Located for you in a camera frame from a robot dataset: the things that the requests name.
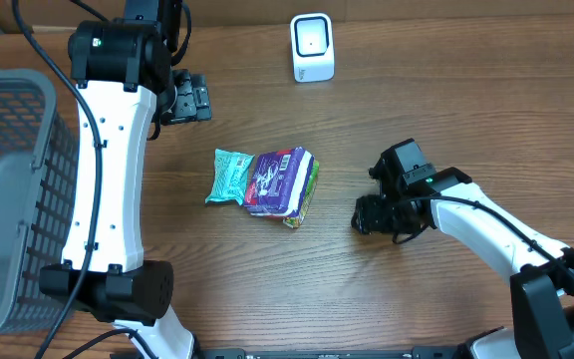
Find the wood grain surface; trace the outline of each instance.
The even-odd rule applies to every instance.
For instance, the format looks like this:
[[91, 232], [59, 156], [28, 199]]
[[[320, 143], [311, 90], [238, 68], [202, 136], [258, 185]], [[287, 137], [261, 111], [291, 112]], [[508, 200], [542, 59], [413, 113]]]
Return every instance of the wood grain surface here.
[[[574, 0], [185, 0], [194, 26], [289, 24], [299, 14], [324, 12], [334, 23], [345, 21], [574, 14]], [[125, 0], [87, 0], [109, 19], [121, 17]], [[18, 33], [10, 0], [0, 0], [0, 28]], [[95, 20], [66, 1], [24, 0], [27, 24], [76, 27]]]
[[[403, 246], [356, 235], [367, 169], [413, 137], [534, 228], [574, 245], [574, 15], [346, 23], [336, 77], [294, 83], [287, 26], [198, 28], [182, 66], [204, 73], [213, 120], [163, 128], [146, 149], [146, 257], [174, 266], [172, 304], [204, 347], [391, 349], [454, 344], [511, 324], [508, 288], [437, 231]], [[69, 72], [68, 34], [39, 42]], [[75, 101], [21, 36], [0, 36], [0, 68], [48, 74], [73, 129]], [[233, 204], [205, 205], [216, 148], [304, 146], [320, 179], [300, 229]], [[77, 314], [60, 357], [108, 330]], [[0, 358], [31, 357], [45, 332], [0, 336]], [[82, 357], [130, 348], [113, 338]]]

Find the plastic wrapper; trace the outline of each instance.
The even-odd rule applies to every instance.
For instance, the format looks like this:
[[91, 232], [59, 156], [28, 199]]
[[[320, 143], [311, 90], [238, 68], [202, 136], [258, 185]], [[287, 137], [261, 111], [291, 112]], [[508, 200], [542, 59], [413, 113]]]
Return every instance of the plastic wrapper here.
[[309, 180], [307, 181], [307, 190], [305, 191], [305, 197], [300, 205], [298, 215], [283, 218], [283, 223], [290, 228], [298, 228], [305, 221], [305, 215], [307, 215], [309, 204], [311, 203], [311, 199], [314, 197], [314, 191], [316, 191], [316, 185], [318, 184], [318, 169], [318, 161], [315, 161], [311, 174], [309, 175]]
[[243, 204], [249, 166], [253, 160], [251, 155], [216, 149], [214, 185], [205, 203], [235, 200], [239, 205]]
[[297, 215], [314, 158], [303, 148], [260, 155], [244, 205], [253, 215]]

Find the black cable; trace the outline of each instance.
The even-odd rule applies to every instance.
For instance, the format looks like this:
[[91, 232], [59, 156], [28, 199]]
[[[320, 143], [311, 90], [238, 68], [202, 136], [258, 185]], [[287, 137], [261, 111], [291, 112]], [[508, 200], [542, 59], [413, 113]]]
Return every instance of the black cable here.
[[143, 349], [143, 351], [145, 352], [145, 354], [147, 354], [147, 356], [150, 359], [157, 359], [157, 357], [154, 355], [154, 353], [151, 351], [151, 349], [149, 349], [149, 346], [147, 346], [147, 343], [145, 342], [145, 340], [141, 337], [141, 335], [133, 330], [133, 329], [129, 329], [129, 328], [125, 328], [125, 329], [115, 329], [115, 330], [111, 330], [109, 332], [103, 333], [100, 336], [96, 337], [95, 339], [89, 341], [88, 343], [80, 346], [79, 348], [75, 349], [72, 353], [66, 355], [64, 357], [64, 359], [72, 359], [74, 357], [76, 357], [77, 355], [85, 352], [86, 350], [92, 348], [93, 346], [101, 343], [102, 341], [115, 336], [115, 335], [119, 335], [119, 334], [130, 334], [130, 337], [134, 337], [137, 342], [139, 343], [139, 345], [141, 346], [141, 348]]
[[522, 239], [522, 241], [524, 241], [526, 244], [528, 244], [529, 247], [533, 248], [533, 250], [538, 252], [541, 256], [548, 259], [548, 261], [552, 262], [559, 269], [561, 269], [562, 272], [574, 282], [574, 273], [572, 271], [570, 271], [570, 269], [568, 269], [559, 259], [555, 258], [552, 254], [550, 254], [544, 248], [539, 246], [539, 244], [537, 244], [537, 242], [535, 240], [529, 238], [526, 234], [524, 234], [524, 232], [519, 230], [519, 228], [517, 228], [515, 226], [515, 224], [513, 224], [510, 220], [506, 219], [506, 217], [499, 214], [494, 209], [489, 208], [486, 205], [484, 205], [478, 201], [472, 201], [472, 200], [468, 200], [468, 199], [463, 199], [463, 198], [454, 197], [454, 196], [447, 196], [447, 195], [420, 196], [420, 197], [415, 197], [415, 198], [403, 199], [403, 200], [400, 200], [400, 201], [394, 203], [393, 206], [406, 204], [406, 203], [410, 203], [410, 202], [416, 202], [419, 200], [448, 200], [448, 201], [452, 201], [452, 202], [470, 205], [474, 208], [478, 208], [478, 209], [481, 209], [481, 210], [487, 212], [488, 214], [492, 215], [497, 220], [502, 222], [502, 224], [506, 225], [508, 227], [508, 229], [512, 230], [520, 239]]
[[81, 2], [81, 0], [70, 0], [70, 2], [72, 2], [73, 4], [79, 6], [80, 8], [88, 11], [89, 13], [91, 13], [92, 15], [94, 15], [97, 19], [101, 20], [101, 21], [108, 21], [108, 18], [105, 17], [102, 13], [100, 13], [99, 11], [95, 10], [92, 6]]
[[154, 114], [154, 132], [151, 134], [150, 137], [147, 138], [147, 141], [154, 141], [158, 139], [158, 135], [160, 135], [160, 113], [157, 111]]
[[39, 45], [39, 43], [37, 43], [37, 40], [35, 40], [35, 38], [32, 36], [30, 30], [28, 30], [21, 17], [21, 13], [19, 11], [19, 0], [12, 1], [12, 11], [13, 15], [15, 16], [15, 22], [17, 23], [17, 26], [24, 34], [24, 36], [26, 37], [32, 48], [37, 52], [37, 54], [39, 54], [39, 56], [46, 62], [46, 64], [48, 64], [50, 69], [57, 75], [59, 80], [61, 80], [64, 83], [64, 85], [66, 85], [68, 90], [70, 90], [70, 92], [77, 99], [77, 102], [79, 103], [82, 110], [86, 114], [86, 117], [88, 118], [95, 146], [95, 165], [96, 165], [95, 192], [92, 204], [92, 214], [90, 218], [90, 232], [88, 233], [88, 242], [86, 245], [86, 255], [84, 257], [84, 262], [81, 267], [81, 271], [79, 272], [79, 278], [77, 279], [77, 283], [75, 284], [75, 287], [73, 288], [72, 293], [68, 298], [68, 301], [64, 305], [61, 314], [57, 318], [57, 321], [55, 321], [55, 323], [53, 324], [52, 329], [50, 330], [48, 336], [46, 336], [44, 343], [41, 345], [39, 351], [35, 356], [35, 358], [41, 358], [46, 352], [46, 349], [48, 349], [48, 346], [50, 345], [52, 339], [55, 337], [55, 334], [57, 334], [59, 327], [68, 316], [68, 312], [72, 308], [73, 302], [75, 301], [77, 295], [79, 294], [79, 291], [81, 290], [81, 287], [84, 282], [84, 277], [88, 272], [88, 268], [90, 267], [90, 261], [92, 260], [92, 253], [94, 251], [94, 243], [95, 243], [95, 234], [97, 233], [99, 205], [101, 202], [101, 179], [102, 179], [102, 167], [103, 167], [101, 158], [102, 143], [101, 143], [101, 136], [99, 135], [99, 129], [97, 128], [97, 122], [95, 121], [95, 117], [93, 116], [90, 107], [88, 107], [86, 100], [84, 100], [83, 96], [81, 96], [79, 91], [77, 91], [77, 89], [75, 89], [75, 87], [70, 83], [70, 80], [68, 79], [66, 74], [64, 74], [63, 71], [59, 69], [57, 64], [55, 64], [55, 62], [48, 56], [46, 51]]
[[176, 53], [171, 57], [172, 66], [178, 65], [183, 56], [185, 56], [185, 52], [187, 51], [187, 44], [189, 44], [189, 35], [191, 35], [191, 14], [189, 13], [189, 7], [184, 2], [181, 3], [181, 6], [183, 8], [183, 12], [185, 13], [187, 33], [185, 33], [185, 39], [183, 40], [182, 45], [180, 45], [180, 49], [178, 49], [178, 51], [176, 51]]
[[405, 238], [403, 240], [398, 240], [399, 233], [396, 233], [396, 234], [394, 234], [394, 238], [392, 239], [392, 242], [394, 244], [397, 244], [397, 245], [407, 243], [408, 241], [411, 241], [411, 240], [418, 238], [420, 236], [420, 234], [424, 233], [425, 230], [427, 230], [427, 228], [429, 228], [429, 225], [425, 224], [425, 225], [423, 225], [422, 228], [420, 228], [419, 231], [415, 232], [414, 234], [408, 236], [407, 238]]

